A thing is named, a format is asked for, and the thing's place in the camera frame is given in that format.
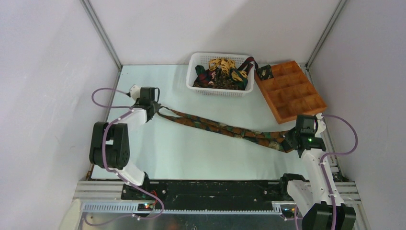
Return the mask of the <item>dark floral patterned tie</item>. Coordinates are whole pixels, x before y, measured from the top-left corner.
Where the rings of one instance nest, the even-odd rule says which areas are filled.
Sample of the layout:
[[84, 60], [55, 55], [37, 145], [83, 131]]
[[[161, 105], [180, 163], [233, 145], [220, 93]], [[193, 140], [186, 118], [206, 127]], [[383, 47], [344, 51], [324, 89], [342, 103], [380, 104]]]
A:
[[165, 115], [160, 111], [157, 112], [162, 118], [172, 122], [193, 127], [208, 132], [213, 132], [225, 135], [232, 138], [244, 139], [252, 143], [274, 149], [283, 153], [289, 153], [294, 150], [293, 147], [285, 140], [285, 135], [288, 131], [274, 131], [274, 132], [259, 132], [251, 129], [246, 129], [237, 126], [227, 125], [221, 122], [213, 121], [196, 115], [182, 113], [165, 106], [159, 108], [167, 109], [175, 114], [175, 116]]

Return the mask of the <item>orange compartment tray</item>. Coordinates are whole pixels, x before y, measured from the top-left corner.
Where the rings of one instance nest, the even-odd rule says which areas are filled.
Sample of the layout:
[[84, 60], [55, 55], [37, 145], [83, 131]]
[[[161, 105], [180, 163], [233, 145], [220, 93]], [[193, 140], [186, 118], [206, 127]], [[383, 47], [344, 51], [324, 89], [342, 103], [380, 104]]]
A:
[[327, 104], [296, 61], [271, 65], [274, 78], [255, 81], [278, 124], [290, 122], [297, 115], [316, 115]]

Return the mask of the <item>white plastic mesh basket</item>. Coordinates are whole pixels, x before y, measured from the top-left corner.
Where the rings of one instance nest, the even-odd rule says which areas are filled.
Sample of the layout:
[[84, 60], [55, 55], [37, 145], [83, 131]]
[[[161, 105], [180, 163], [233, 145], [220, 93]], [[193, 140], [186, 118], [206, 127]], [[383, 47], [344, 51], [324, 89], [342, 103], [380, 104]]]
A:
[[200, 94], [204, 95], [221, 95], [221, 96], [244, 96], [245, 94], [251, 92], [253, 90], [254, 85], [254, 74], [255, 70], [252, 69], [248, 74], [248, 84], [246, 89], [243, 91], [238, 90], [224, 90], [224, 89], [209, 89], [209, 88], [198, 88], [193, 87], [193, 82], [197, 77], [195, 67], [197, 65], [202, 65], [205, 69], [208, 68], [208, 62], [211, 59], [216, 58], [228, 58], [232, 59], [236, 63], [236, 67], [238, 68], [249, 56], [247, 55], [236, 55], [236, 54], [221, 54], [221, 53], [204, 53], [204, 52], [197, 52], [192, 54], [191, 59], [189, 61], [187, 75], [186, 75], [186, 86]]

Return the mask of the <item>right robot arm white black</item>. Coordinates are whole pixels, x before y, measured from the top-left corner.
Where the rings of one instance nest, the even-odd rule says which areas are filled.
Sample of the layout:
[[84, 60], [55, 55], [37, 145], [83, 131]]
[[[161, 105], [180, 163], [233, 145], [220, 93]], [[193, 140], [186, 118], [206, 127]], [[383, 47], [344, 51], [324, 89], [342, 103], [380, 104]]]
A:
[[334, 183], [326, 145], [319, 134], [325, 131], [323, 115], [298, 115], [295, 127], [286, 135], [287, 143], [298, 152], [308, 180], [293, 175], [279, 186], [279, 196], [293, 199], [302, 213], [302, 230], [351, 230], [356, 222], [354, 208], [345, 204]]

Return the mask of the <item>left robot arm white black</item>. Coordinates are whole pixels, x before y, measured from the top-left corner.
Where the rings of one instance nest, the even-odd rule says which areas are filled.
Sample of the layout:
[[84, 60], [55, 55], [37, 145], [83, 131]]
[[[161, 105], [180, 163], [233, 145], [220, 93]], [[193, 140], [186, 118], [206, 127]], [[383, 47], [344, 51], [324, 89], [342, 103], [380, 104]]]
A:
[[130, 162], [131, 128], [139, 128], [158, 112], [161, 104], [158, 87], [139, 87], [133, 85], [129, 91], [119, 91], [133, 100], [132, 105], [110, 105], [110, 109], [124, 109], [125, 112], [110, 122], [96, 122], [93, 125], [89, 160], [124, 181], [134, 186], [133, 194], [139, 199], [151, 195], [151, 186], [145, 181], [147, 173]]

